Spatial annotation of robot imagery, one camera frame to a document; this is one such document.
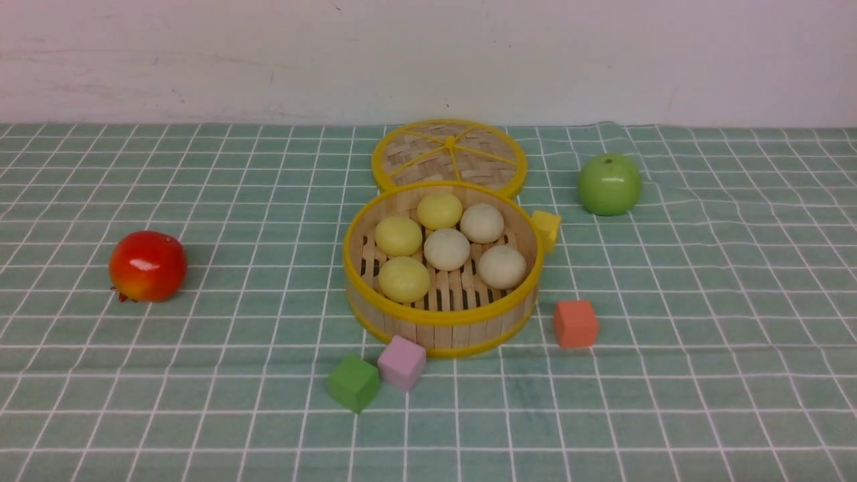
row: green block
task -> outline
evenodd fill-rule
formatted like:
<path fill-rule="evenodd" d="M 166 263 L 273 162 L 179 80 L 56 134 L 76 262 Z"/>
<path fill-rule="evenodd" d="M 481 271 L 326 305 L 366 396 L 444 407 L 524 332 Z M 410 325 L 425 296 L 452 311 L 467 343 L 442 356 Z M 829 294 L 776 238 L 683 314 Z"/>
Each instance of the green block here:
<path fill-rule="evenodd" d="M 327 392 L 339 405 L 360 413 L 378 395 L 381 377 L 378 368 L 357 355 L 343 358 L 327 377 Z"/>

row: white wall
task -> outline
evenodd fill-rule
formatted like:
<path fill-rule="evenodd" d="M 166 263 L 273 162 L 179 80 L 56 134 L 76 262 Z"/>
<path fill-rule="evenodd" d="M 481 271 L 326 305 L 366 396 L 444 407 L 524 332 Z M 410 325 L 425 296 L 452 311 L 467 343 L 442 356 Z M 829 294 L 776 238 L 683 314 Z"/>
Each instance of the white wall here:
<path fill-rule="evenodd" d="M 0 122 L 857 125 L 855 0 L 0 0 Z"/>

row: pink block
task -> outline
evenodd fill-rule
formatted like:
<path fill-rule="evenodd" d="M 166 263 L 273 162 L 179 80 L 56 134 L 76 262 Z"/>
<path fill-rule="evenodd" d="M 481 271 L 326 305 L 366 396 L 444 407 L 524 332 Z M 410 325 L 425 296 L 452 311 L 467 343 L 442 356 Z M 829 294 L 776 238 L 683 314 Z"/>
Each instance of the pink block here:
<path fill-rule="evenodd" d="M 425 348 L 399 335 L 393 336 L 378 358 L 381 380 L 404 392 L 414 388 L 425 367 Z"/>

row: steamer lid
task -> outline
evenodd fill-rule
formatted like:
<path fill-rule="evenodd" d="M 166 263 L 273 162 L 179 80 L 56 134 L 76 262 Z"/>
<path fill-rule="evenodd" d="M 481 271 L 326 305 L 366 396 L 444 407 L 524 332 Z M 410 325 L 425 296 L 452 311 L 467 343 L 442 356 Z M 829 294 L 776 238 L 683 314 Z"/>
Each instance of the steamer lid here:
<path fill-rule="evenodd" d="M 524 187 L 524 150 L 495 127 L 460 119 L 430 119 L 390 132 L 372 155 L 381 192 L 422 181 L 479 184 L 509 199 Z"/>

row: toy block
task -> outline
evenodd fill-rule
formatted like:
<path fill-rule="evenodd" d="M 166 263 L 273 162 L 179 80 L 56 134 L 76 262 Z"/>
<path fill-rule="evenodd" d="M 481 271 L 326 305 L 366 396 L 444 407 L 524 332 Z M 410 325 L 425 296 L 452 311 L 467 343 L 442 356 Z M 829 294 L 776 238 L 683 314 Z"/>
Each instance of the toy block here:
<path fill-rule="evenodd" d="M 378 369 L 357 355 L 348 355 L 327 378 L 327 392 L 345 408 L 359 414 L 378 395 Z"/>
<path fill-rule="evenodd" d="M 414 388 L 425 367 L 426 349 L 399 335 L 393 336 L 378 358 L 381 380 L 403 392 Z"/>
<path fill-rule="evenodd" d="M 544 240 L 544 249 L 548 253 L 554 252 L 556 246 L 556 236 L 560 231 L 560 223 L 562 218 L 556 214 L 551 214 L 545 211 L 533 211 L 533 224 L 536 225 L 539 233 Z"/>
<path fill-rule="evenodd" d="M 595 345 L 598 318 L 588 299 L 560 301 L 554 310 L 554 336 L 562 348 L 586 348 Z"/>

